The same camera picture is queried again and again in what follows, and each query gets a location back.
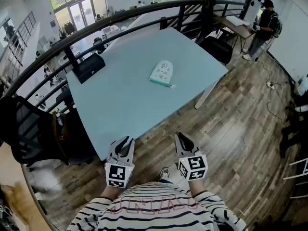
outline table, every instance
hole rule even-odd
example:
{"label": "table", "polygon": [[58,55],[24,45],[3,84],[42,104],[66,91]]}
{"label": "table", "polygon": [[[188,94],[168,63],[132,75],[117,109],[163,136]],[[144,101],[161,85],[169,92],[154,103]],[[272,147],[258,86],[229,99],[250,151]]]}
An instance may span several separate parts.
{"label": "table", "polygon": [[237,38],[236,38],[236,41],[235,41],[234,45],[236,44],[238,37],[240,37],[241,52],[243,51],[243,48],[244,48],[245,43],[246,43],[246,40],[250,36],[252,36],[253,34],[256,33],[255,31],[250,30],[245,25],[236,26],[232,22],[228,21],[225,17],[216,17],[215,21],[223,24],[225,27],[229,28],[231,31],[233,31],[237,35]]}
{"label": "table", "polygon": [[[84,128],[101,160],[112,142],[135,139],[207,89],[227,69],[173,28],[132,39],[101,54],[106,66],[83,84],[67,81]],[[171,89],[148,80],[161,60],[173,64]]]}

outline railing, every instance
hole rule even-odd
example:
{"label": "railing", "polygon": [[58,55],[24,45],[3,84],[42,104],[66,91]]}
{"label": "railing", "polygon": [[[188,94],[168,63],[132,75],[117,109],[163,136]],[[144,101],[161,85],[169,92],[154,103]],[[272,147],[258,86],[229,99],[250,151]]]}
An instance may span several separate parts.
{"label": "railing", "polygon": [[[65,63],[64,65],[60,66],[58,69],[56,69],[54,72],[52,72],[49,76],[47,76],[45,79],[43,79],[37,86],[34,87],[34,89],[31,90],[31,92],[25,97],[27,100],[32,97],[35,93],[39,91],[39,89],[47,83],[49,80],[51,80],[53,77],[55,77],[57,74],[59,74],[61,71],[65,70],[69,65],[72,65],[75,67],[78,65],[77,60],[85,57],[88,53],[99,49],[103,45],[120,38],[124,35],[127,35],[129,33],[135,32],[139,29],[152,26],[155,24],[160,24],[160,29],[167,28],[167,23],[170,20],[177,19],[177,27],[176,29],[181,32],[181,29],[183,26],[186,26],[188,23],[183,24],[183,18],[184,16],[190,16],[190,15],[195,15],[195,14],[201,14],[201,18],[203,21],[202,26],[199,26],[195,28],[194,30],[199,32],[199,38],[202,38],[204,35],[203,32],[205,32],[205,29],[208,28],[206,23],[204,23],[204,18],[205,18],[205,12],[208,11],[208,6],[205,6],[206,4],[209,4],[210,2],[208,0],[180,0],[180,1],[168,1],[168,2],[162,2],[162,3],[156,3],[148,6],[143,6],[140,8],[136,8],[133,10],[117,13],[113,16],[104,18],[90,26],[85,27],[84,29],[68,36],[67,38],[61,40],[60,42],[56,43],[53,47],[51,47],[47,52],[43,53],[38,59],[36,59],[27,69],[23,71],[23,73],[13,82],[13,84],[10,86],[10,88],[6,91],[4,94],[5,96],[13,96],[17,92],[17,90],[33,75],[37,70],[39,70],[43,65],[45,65],[49,60],[51,60],[54,56],[58,55],[60,52],[64,51],[69,59],[69,62]],[[227,5],[229,4],[235,4],[235,5],[243,5],[243,11],[245,11],[245,8],[249,6],[249,4],[244,4],[244,3],[239,3],[239,2],[233,2],[233,1],[223,1],[223,0],[217,0],[216,4],[225,4],[225,8],[228,7]],[[193,13],[186,13],[184,14],[184,9],[186,6],[191,6],[191,5],[201,5],[202,10],[200,12],[193,12]],[[78,42],[79,40],[83,39],[84,37],[99,31],[105,27],[112,26],[115,23],[125,21],[129,18],[133,18],[135,16],[139,16],[144,13],[149,13],[149,12],[154,12],[154,11],[159,11],[163,9],[169,9],[169,8],[175,8],[179,7],[180,12],[179,14],[175,16],[170,16],[170,17],[162,17],[161,19],[148,22],[146,24],[140,25],[133,27],[131,29],[125,30],[123,32],[118,33],[115,36],[112,36],[103,42],[99,44],[95,44],[94,46],[90,47],[89,49],[85,50],[84,52],[78,54],[77,56],[74,56],[70,46],[73,45],[74,43]],[[63,88],[67,86],[67,81],[64,80],[62,81],[56,88],[54,88],[49,94],[47,94],[43,100],[40,100],[36,104],[38,107],[40,104],[42,104],[44,101],[49,99],[53,94],[55,94],[60,88]],[[53,109],[55,109],[62,101],[55,102],[52,106],[50,106],[46,112],[51,112]]]}
{"label": "railing", "polygon": [[0,57],[0,80],[8,88],[19,76],[22,57],[36,21],[31,12],[15,30]]}

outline hand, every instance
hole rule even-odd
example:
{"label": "hand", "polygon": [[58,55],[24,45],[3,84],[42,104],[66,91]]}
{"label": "hand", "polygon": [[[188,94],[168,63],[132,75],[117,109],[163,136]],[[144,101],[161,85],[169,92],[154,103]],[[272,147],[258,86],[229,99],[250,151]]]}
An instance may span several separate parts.
{"label": "hand", "polygon": [[253,25],[253,29],[254,29],[255,31],[259,31],[259,30],[261,29],[261,27],[258,26],[258,25]]}

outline shoe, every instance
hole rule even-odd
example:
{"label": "shoe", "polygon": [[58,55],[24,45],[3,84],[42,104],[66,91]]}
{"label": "shoe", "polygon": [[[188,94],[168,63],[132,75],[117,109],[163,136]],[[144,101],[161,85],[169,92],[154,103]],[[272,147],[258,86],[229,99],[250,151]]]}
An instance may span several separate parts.
{"label": "shoe", "polygon": [[163,167],[163,169],[160,171],[160,179],[167,180],[169,179],[169,176],[170,176],[169,168]]}
{"label": "shoe", "polygon": [[245,60],[251,60],[251,56],[249,54],[243,55],[243,58]]}

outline white object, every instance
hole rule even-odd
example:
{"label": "white object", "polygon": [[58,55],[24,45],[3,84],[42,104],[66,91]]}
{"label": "white object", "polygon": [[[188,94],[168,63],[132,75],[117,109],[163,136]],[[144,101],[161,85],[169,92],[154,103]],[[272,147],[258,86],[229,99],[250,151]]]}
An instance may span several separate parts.
{"label": "white object", "polygon": [[251,60],[251,56],[249,54],[243,55],[243,58],[248,61]]}
{"label": "white object", "polygon": [[298,95],[303,96],[305,92],[308,90],[308,77],[304,76],[301,78],[302,82],[298,86]]}
{"label": "white object", "polygon": [[108,186],[125,188],[133,172],[134,165],[131,166],[105,163],[106,182]]}
{"label": "white object", "polygon": [[160,61],[152,71],[149,80],[164,86],[170,86],[170,80],[173,74],[173,65],[171,62]]}
{"label": "white object", "polygon": [[303,105],[303,106],[296,107],[295,110],[297,112],[306,112],[306,111],[308,111],[308,105]]}
{"label": "white object", "polygon": [[112,26],[110,26],[110,28],[111,28],[111,31],[119,31],[120,30],[120,28],[116,25],[112,25]]}
{"label": "white object", "polygon": [[287,180],[287,179],[293,179],[293,178],[297,178],[297,177],[300,177],[300,176],[304,176],[304,175],[308,175],[308,157],[303,159],[303,160],[299,160],[299,161],[296,161],[294,163],[291,163],[289,164],[290,166],[291,165],[294,165],[294,164],[298,164],[298,163],[301,163],[301,162],[305,162],[305,167],[304,167],[304,171],[302,174],[299,174],[299,175],[294,175],[294,176],[289,176],[289,177],[285,177],[283,178],[284,180]]}
{"label": "white object", "polygon": [[236,26],[240,26],[240,25],[249,25],[249,23],[247,23],[246,21],[243,21],[237,17],[235,17],[234,15],[232,16],[227,16],[226,19],[228,21],[230,21],[231,23],[235,24]]}
{"label": "white object", "polygon": [[183,157],[179,159],[178,170],[188,181],[203,179],[207,169],[206,155]]}
{"label": "white object", "polygon": [[[287,179],[293,179],[293,178],[297,178],[297,177],[300,177],[300,176],[308,175],[308,158],[305,158],[305,159],[303,159],[303,160],[299,160],[299,161],[297,161],[297,162],[291,163],[290,166],[291,166],[291,165],[294,165],[294,164],[302,163],[302,162],[305,162],[305,167],[304,167],[304,171],[303,171],[302,174],[300,174],[300,175],[294,175],[294,176],[289,176],[289,177],[285,177],[285,178],[283,178],[283,179],[284,179],[284,180],[287,180]],[[298,185],[304,185],[304,184],[307,184],[307,183],[308,183],[308,181],[305,181],[305,182],[303,182],[303,183],[298,183],[298,184],[296,184],[296,185],[297,185],[297,186],[298,186]],[[294,198],[305,198],[305,197],[308,197],[308,194],[307,194],[307,195],[302,195],[302,196],[291,197],[291,199],[294,199]]]}
{"label": "white object", "polygon": [[271,89],[275,89],[273,83],[271,83],[269,80],[266,82],[266,85],[268,86],[268,88],[271,88]]}

